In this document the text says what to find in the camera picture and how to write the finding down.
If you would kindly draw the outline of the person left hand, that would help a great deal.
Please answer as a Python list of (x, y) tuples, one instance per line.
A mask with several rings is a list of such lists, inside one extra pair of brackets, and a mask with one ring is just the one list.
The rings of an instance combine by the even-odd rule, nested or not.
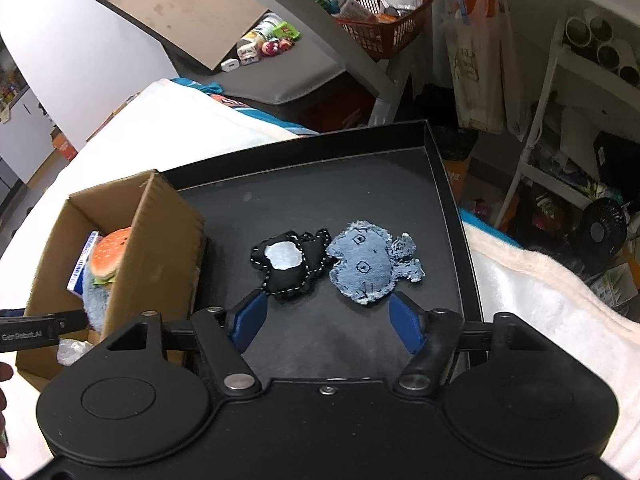
[[(8, 363), (0, 363), (0, 382), (3, 384), (10, 380), (13, 376), (13, 368)], [(8, 401), (6, 400), (6, 394), (0, 389), (0, 457), (5, 458), (6, 452), (8, 452), (8, 442), (6, 442), (6, 418), (4, 417), (4, 411)]]

